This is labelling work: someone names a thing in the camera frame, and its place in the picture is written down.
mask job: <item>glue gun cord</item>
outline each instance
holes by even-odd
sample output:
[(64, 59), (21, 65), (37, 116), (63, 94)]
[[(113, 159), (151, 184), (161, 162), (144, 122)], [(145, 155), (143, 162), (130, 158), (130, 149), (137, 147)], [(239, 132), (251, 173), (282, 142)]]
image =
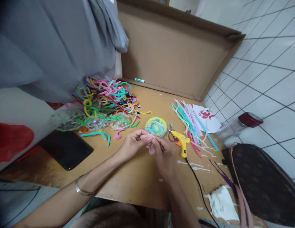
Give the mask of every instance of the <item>glue gun cord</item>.
[(213, 216), (211, 215), (211, 213), (210, 213), (210, 211), (209, 211), (209, 209), (208, 209), (208, 207), (207, 207), (207, 205), (206, 205), (206, 202), (205, 202), (205, 199), (204, 199), (204, 195), (203, 195), (203, 193), (202, 193), (201, 185), (200, 185), (200, 183), (199, 183), (199, 180), (198, 180), (198, 178), (197, 178), (197, 176), (196, 176), (194, 170), (192, 169), (191, 165), (189, 164), (188, 159), (185, 158), (185, 160), (186, 160), (186, 162), (188, 163), (189, 167), (191, 168), (191, 170), (192, 170), (192, 172), (193, 172), (193, 174), (194, 174), (194, 176), (195, 176), (195, 179), (197, 180), (197, 183), (198, 183), (198, 185), (199, 185), (199, 189), (200, 189), (200, 192), (201, 192), (201, 197), (202, 197), (202, 200), (204, 201), (204, 204), (205, 204), (205, 207), (206, 207), (207, 211), (209, 212), (211, 218), (213, 219), (213, 221), (215, 222), (215, 224), (217, 225), (217, 227), (220, 228), (219, 225), (217, 224), (217, 222), (215, 221), (215, 219), (213, 218)]

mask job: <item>table surface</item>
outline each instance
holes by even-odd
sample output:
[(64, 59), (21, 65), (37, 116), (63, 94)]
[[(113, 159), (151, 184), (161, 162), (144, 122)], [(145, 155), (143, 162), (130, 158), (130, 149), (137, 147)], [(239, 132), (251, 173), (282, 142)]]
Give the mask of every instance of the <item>table surface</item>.
[[(149, 118), (161, 117), (167, 123), (173, 122), (173, 128), (177, 132), (184, 132), (185, 126), (180, 121), (175, 112), (170, 108), (170, 102), (174, 102), (174, 98), (177, 100), (184, 100), (187, 104), (203, 105), (203, 103), (183, 97), (179, 97), (173, 94), (152, 90), (137, 85), (132, 85), (131, 93), (135, 93), (141, 108), (138, 108), (141, 112), (152, 111), (153, 114), (141, 114), (140, 123), (135, 128), (145, 128), (145, 124)], [(48, 153), (41, 150), (36, 152), (18, 163), (12, 163), (5, 170), (0, 172), (0, 178), (10, 181), (23, 181), (34, 183), (43, 186), (49, 186), (54, 188), (63, 188), (80, 175), (92, 170), (95, 166), (102, 161), (110, 157), (123, 143), (126, 134), (134, 130), (128, 128), (126, 131), (122, 131), (120, 140), (115, 140), (114, 135), (116, 131), (112, 131), (110, 127), (104, 129), (104, 132), (111, 135), (110, 146), (107, 147), (107, 141), (103, 140), (101, 135), (88, 136), (83, 139), (94, 148), (94, 151), (84, 161), (82, 161), (73, 170), (64, 170)], [(206, 143), (209, 147), (212, 147), (209, 139)], [(223, 148), (223, 145), (217, 143), (219, 149)], [(211, 157), (205, 151), (200, 152), (201, 155), (205, 155), (200, 159), (194, 152), (190, 144), (187, 145), (187, 158), (189, 163), (195, 163), (203, 166), (206, 170), (195, 170), (195, 173), (203, 188), (204, 194), (211, 194), (212, 191), (219, 188), (221, 185), (227, 185), (216, 169), (210, 164), (209, 158), (216, 163), (222, 163), (223, 155), (221, 151), (214, 151)], [(184, 159), (176, 156), (176, 161), (185, 162)], [(231, 178), (231, 174), (227, 166), (221, 165), (222, 170)], [(181, 186), (193, 207), (197, 217), (211, 220), (205, 205), (203, 204), (199, 186), (195, 180), (191, 169), (187, 164), (176, 162), (176, 172)], [(233, 202), (235, 198), (232, 190), (229, 189)], [(156, 160), (154, 155), (150, 155), (146, 148), (142, 148), (137, 155), (130, 161), (117, 168), (105, 181), (97, 197), (115, 200), (124, 203), (131, 203), (140, 206), (146, 206), (156, 209), (169, 209), (168, 195), (165, 189), (165, 185), (161, 182), (161, 177), (158, 173), (156, 166)], [(210, 209), (210, 203), (205, 198), (206, 204)], [(236, 221), (230, 221), (233, 224), (239, 224)]]

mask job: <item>red jar lid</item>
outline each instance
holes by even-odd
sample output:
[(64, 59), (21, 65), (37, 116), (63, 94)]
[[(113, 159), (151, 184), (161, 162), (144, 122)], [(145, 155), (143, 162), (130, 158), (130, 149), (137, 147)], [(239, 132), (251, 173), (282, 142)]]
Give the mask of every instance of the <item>red jar lid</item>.
[(251, 112), (245, 112), (245, 113), (241, 114), (239, 116), (239, 120), (243, 124), (247, 125), (248, 127), (252, 127), (252, 128), (259, 126), (261, 123), (264, 122), (260, 117), (258, 117), (257, 115), (254, 115)]

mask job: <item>cardboard box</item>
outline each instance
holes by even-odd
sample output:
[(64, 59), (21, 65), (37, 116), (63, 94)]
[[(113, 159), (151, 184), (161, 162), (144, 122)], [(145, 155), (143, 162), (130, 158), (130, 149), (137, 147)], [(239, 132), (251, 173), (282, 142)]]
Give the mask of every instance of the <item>cardboard box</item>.
[(196, 100), (204, 99), (245, 37), (149, 0), (118, 0), (118, 15), (129, 38), (122, 79)]

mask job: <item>hand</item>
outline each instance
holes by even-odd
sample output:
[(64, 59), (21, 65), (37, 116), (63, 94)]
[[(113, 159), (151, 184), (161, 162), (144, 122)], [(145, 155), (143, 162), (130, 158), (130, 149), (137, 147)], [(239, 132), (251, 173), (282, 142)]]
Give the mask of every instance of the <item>hand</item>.
[(155, 148), (159, 173), (164, 181), (170, 182), (176, 178), (176, 153), (179, 147), (164, 138), (155, 136), (155, 139), (152, 141), (152, 145), (148, 144), (147, 147), (152, 146)]
[(146, 134), (148, 134), (148, 132), (143, 128), (140, 128), (126, 135), (122, 146), (116, 152), (116, 155), (122, 162), (131, 159), (142, 146), (147, 145), (152, 141), (150, 138), (144, 138), (143, 140), (140, 139), (141, 135)]

